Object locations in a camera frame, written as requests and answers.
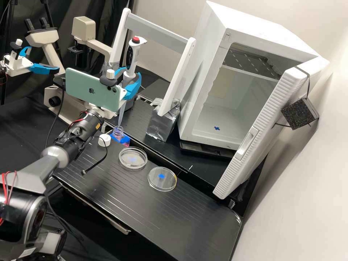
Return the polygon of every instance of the black platform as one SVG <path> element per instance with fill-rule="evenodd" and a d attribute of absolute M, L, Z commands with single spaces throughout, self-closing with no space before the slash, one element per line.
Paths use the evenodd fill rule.
<path fill-rule="evenodd" d="M 54 174 L 68 189 L 177 260 L 230 260 L 241 228 L 235 212 L 180 180 L 178 172 L 174 190 L 153 189 L 147 174 L 157 165 L 148 161 L 139 171 L 125 169 L 118 159 L 124 147 L 114 141 L 103 163 L 81 176 L 81 170 L 105 153 L 97 139 L 91 144 L 79 159 Z"/>

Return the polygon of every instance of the petri dish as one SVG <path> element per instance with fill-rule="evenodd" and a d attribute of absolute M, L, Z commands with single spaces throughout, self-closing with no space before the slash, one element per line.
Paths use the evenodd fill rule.
<path fill-rule="evenodd" d="M 177 185 L 177 177 L 166 167 L 155 167 L 150 170 L 148 181 L 151 187 L 159 191 L 170 191 Z"/>
<path fill-rule="evenodd" d="M 128 169 L 141 169 L 148 162 L 148 157 L 142 149 L 128 147 L 120 151 L 120 162 Z"/>

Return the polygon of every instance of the red button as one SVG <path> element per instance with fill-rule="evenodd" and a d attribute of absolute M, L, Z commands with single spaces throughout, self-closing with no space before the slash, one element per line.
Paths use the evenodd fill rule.
<path fill-rule="evenodd" d="M 135 44 L 140 43 L 139 37 L 134 36 L 134 37 L 132 38 L 132 42 L 135 43 Z"/>

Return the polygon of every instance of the red wire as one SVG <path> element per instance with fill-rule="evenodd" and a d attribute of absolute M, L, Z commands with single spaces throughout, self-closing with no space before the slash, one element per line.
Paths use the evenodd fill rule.
<path fill-rule="evenodd" d="M 7 204 L 7 190 L 6 190 L 6 184 L 5 184 L 5 173 L 2 173 L 2 179 L 3 179 L 3 189 L 4 189 L 4 196 L 5 196 L 5 201 L 4 204 Z M 0 217 L 0 226 L 3 224 L 4 220 Z"/>
<path fill-rule="evenodd" d="M 77 122 L 82 121 L 82 120 L 84 120 L 84 118 L 80 118 L 80 119 L 77 119 L 77 120 L 73 121 L 73 122 L 69 125 L 68 128 L 70 128 L 74 123 L 77 123 Z"/>
<path fill-rule="evenodd" d="M 3 178 L 3 189 L 4 189 L 4 195 L 5 195 L 5 202 L 4 204 L 7 204 L 7 190 L 6 190 L 6 183 L 5 183 L 5 173 L 2 173 L 2 178 Z"/>
<path fill-rule="evenodd" d="M 6 172 L 6 173 L 2 173 L 2 180 L 3 180 L 3 189 L 4 189 L 4 196 L 5 196 L 5 202 L 4 204 L 7 205 L 10 201 L 10 199 L 8 198 L 8 195 L 7 195 L 7 189 L 6 189 L 6 182 L 5 182 L 5 176 L 7 176 L 7 174 L 9 174 L 10 171 Z M 11 192 L 10 194 L 12 194 L 12 190 L 13 190 L 13 185 L 15 183 L 15 178 L 17 176 L 17 171 L 14 171 L 14 180 L 13 180 L 13 183 L 12 183 L 12 187 L 11 187 Z M 3 224 L 4 220 L 0 217 L 0 226 Z"/>

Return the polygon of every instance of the mint green iphone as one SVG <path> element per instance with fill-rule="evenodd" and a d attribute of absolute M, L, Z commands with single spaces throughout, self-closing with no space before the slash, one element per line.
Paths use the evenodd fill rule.
<path fill-rule="evenodd" d="M 118 111 L 120 100 L 127 94 L 117 85 L 108 88 L 99 82 L 99 78 L 72 68 L 66 69 L 65 79 L 67 94 L 114 112 Z"/>

